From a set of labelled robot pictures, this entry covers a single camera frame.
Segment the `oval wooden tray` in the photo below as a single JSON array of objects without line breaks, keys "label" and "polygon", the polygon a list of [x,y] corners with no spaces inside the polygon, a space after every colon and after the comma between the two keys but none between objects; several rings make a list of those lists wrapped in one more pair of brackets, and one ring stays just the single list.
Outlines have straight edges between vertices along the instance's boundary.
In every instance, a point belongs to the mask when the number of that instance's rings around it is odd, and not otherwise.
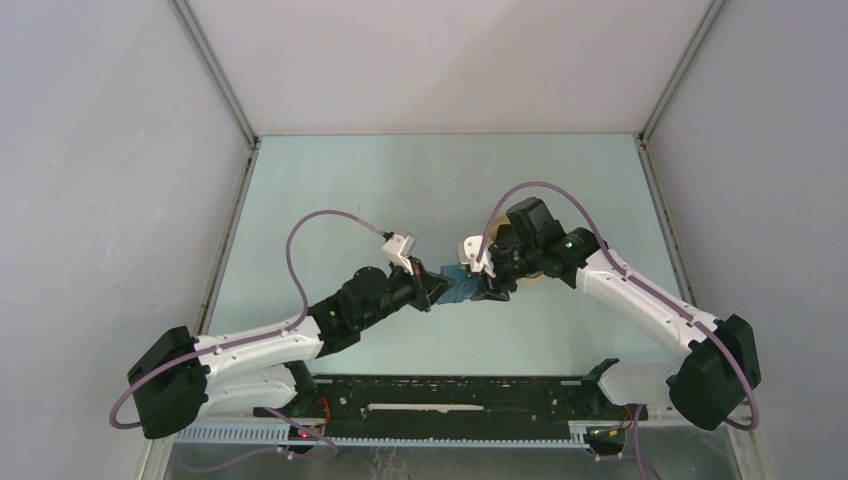
[{"label": "oval wooden tray", "polygon": [[495,272],[489,284],[493,289],[514,292],[519,282],[528,283],[543,275],[533,261],[526,258],[527,245],[506,214],[496,217],[489,239],[488,252]]}]

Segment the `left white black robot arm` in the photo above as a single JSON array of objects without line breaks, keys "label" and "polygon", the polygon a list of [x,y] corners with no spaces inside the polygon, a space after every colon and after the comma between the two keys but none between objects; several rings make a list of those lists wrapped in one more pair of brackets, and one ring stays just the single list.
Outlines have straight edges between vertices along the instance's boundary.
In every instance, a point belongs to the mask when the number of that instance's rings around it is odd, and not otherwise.
[{"label": "left white black robot arm", "polygon": [[304,416],[316,403],[306,361],[354,345],[405,307],[429,311],[454,284],[419,260],[410,271],[363,267],[304,317],[219,336],[171,328],[127,373],[137,425],[159,439],[217,413],[268,407]]}]

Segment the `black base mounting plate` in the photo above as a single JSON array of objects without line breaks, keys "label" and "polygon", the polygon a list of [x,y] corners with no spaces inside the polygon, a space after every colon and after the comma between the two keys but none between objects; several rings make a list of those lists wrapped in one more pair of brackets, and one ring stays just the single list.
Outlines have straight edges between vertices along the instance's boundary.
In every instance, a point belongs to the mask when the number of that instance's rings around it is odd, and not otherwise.
[{"label": "black base mounting plate", "polygon": [[325,435],[426,434],[553,439],[586,422],[628,425],[594,377],[317,375],[282,413],[327,422]]}]

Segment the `blue leather card holder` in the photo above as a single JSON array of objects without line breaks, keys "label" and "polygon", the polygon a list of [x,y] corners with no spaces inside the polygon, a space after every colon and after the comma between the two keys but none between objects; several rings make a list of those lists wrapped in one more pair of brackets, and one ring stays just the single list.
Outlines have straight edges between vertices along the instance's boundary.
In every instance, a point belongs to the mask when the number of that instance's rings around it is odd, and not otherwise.
[{"label": "blue leather card holder", "polygon": [[440,268],[440,274],[452,280],[453,285],[438,298],[438,305],[473,301],[485,284],[485,275],[471,272],[466,265],[444,265]]}]

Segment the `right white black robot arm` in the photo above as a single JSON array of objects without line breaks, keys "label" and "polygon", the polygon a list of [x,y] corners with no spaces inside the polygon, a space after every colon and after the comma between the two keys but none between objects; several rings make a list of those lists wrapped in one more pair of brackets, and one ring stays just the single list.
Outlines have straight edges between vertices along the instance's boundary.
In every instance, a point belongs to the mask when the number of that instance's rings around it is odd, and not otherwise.
[{"label": "right white black robot arm", "polygon": [[730,423],[761,382],[754,331],[745,319],[720,319],[669,294],[592,230],[565,231],[537,197],[508,209],[494,234],[461,241],[458,258],[480,279],[477,300],[507,301],[519,281],[531,277],[559,280],[627,316],[666,353],[666,363],[612,359],[598,366],[581,392],[593,417],[606,418],[624,405],[655,405],[714,430]]}]

